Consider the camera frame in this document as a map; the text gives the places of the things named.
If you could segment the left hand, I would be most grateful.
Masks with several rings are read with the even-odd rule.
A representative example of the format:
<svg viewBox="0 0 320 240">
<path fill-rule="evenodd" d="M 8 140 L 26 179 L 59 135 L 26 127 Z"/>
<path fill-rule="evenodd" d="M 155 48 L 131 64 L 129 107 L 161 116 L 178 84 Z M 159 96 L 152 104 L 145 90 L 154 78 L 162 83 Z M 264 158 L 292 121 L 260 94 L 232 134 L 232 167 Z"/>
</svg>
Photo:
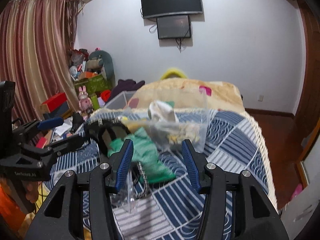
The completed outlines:
<svg viewBox="0 0 320 240">
<path fill-rule="evenodd" d="M 49 194 L 44 183 L 40 181 L 23 181 L 23 186 L 26 190 L 26 199 L 31 203 L 36 203 L 39 198 L 43 202 Z"/>
</svg>

